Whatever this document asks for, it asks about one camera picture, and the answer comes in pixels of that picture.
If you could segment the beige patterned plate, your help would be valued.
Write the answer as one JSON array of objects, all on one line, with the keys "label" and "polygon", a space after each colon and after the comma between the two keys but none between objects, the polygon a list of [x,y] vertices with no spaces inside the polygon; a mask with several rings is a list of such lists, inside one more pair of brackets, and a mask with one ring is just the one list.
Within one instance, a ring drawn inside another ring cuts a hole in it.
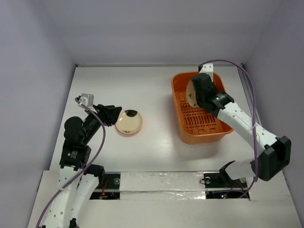
[{"label": "beige patterned plate", "polygon": [[115,126],[118,132],[132,135],[141,129],[142,124],[143,118],[141,114],[136,110],[128,109],[121,111]]}]

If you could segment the red plate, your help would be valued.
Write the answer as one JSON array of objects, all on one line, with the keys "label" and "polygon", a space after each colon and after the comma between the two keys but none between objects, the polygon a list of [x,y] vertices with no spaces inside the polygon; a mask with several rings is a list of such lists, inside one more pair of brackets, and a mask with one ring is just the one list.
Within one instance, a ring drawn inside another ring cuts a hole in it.
[{"label": "red plate", "polygon": [[133,136],[136,136],[137,134],[141,133],[141,129],[139,129],[138,131],[136,131],[134,133],[123,133],[123,132],[120,132],[118,129],[116,129],[116,131],[122,137],[133,137]]}]

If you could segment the blue white patterned plate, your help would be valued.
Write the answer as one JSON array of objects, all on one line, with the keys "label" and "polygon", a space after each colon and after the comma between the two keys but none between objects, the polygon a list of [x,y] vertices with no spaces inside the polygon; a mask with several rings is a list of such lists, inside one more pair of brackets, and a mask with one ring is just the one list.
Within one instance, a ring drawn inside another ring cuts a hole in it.
[{"label": "blue white patterned plate", "polygon": [[194,89],[194,86],[192,84],[192,81],[190,80],[187,84],[187,88],[186,88],[186,98],[188,101],[188,104],[193,107],[193,108],[197,108],[197,102],[196,102],[196,92]]}]

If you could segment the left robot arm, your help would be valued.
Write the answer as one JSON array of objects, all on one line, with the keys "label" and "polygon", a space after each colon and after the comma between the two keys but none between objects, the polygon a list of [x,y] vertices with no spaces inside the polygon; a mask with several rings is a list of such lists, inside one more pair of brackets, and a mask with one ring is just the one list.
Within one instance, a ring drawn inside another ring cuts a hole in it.
[{"label": "left robot arm", "polygon": [[88,143],[99,129],[116,124],[122,108],[79,105],[87,116],[70,117],[64,124],[57,191],[41,212],[37,228],[77,228],[93,191],[106,183],[104,167],[94,165],[94,160],[89,158]]}]

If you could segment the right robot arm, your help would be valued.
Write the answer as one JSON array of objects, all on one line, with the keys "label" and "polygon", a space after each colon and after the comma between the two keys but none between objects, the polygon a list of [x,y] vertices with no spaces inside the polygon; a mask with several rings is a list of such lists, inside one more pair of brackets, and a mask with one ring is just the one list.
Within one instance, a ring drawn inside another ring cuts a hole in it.
[{"label": "right robot arm", "polygon": [[193,76],[189,84],[196,105],[230,126],[254,150],[252,159],[230,161],[220,169],[218,180],[223,186],[239,178],[269,181],[289,164],[292,142],[288,137],[278,137],[257,124],[230,95],[216,88],[208,74]]}]

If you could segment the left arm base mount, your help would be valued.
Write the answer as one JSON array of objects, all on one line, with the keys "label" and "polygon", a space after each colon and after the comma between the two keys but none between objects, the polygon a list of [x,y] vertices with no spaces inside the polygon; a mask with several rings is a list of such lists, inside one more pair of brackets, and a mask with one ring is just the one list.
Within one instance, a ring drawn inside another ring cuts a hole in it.
[{"label": "left arm base mount", "polygon": [[100,184],[91,194],[91,200],[119,200],[120,172],[106,172],[103,184]]}]

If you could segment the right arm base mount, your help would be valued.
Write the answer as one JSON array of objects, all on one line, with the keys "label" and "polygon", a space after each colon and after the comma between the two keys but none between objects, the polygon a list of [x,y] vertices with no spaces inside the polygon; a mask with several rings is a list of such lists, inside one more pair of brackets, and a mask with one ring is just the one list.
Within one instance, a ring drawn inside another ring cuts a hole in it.
[{"label": "right arm base mount", "polygon": [[246,180],[224,180],[219,172],[207,172],[199,182],[205,186],[206,199],[249,199]]}]

